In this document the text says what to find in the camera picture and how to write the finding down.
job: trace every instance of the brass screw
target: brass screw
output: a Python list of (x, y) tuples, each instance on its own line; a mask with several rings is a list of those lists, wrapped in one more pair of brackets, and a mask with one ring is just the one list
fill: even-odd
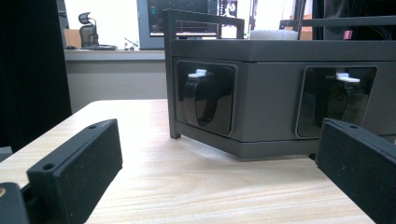
[(0, 188), (0, 198), (3, 197), (6, 194), (6, 189)]

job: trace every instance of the wooden table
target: wooden table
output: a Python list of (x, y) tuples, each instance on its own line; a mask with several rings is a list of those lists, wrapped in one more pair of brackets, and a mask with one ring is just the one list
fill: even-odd
[(80, 130), (118, 119), (123, 169), (88, 223), (373, 223), (308, 158), (240, 161), (188, 137), (169, 137), (166, 100), (101, 101), (0, 163), (0, 182)]

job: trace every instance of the computer monitor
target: computer monitor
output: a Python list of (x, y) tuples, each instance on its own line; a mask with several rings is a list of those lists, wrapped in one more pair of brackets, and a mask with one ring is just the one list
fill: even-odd
[[(137, 0), (139, 49), (163, 49), (163, 10), (178, 9), (219, 15), (219, 0)], [(182, 38), (216, 36), (217, 26), (188, 21), (177, 22)]]

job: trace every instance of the light wood grain surface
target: light wood grain surface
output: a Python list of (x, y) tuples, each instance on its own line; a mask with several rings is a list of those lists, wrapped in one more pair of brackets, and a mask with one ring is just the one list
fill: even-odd
[(240, 161), (188, 137), (171, 139), (166, 100), (101, 101), (0, 163), (0, 182), (80, 130), (118, 119), (123, 169), (88, 223), (373, 223), (307, 158)]

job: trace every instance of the office chair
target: office chair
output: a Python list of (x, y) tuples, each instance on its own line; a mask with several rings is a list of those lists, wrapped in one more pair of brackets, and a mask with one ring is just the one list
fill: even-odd
[(78, 20), (83, 24), (79, 28), (79, 35), (81, 37), (82, 49), (99, 49), (99, 50), (115, 50), (116, 46), (99, 45), (99, 35), (97, 34), (96, 20), (89, 18), (91, 12), (84, 12), (79, 14)]

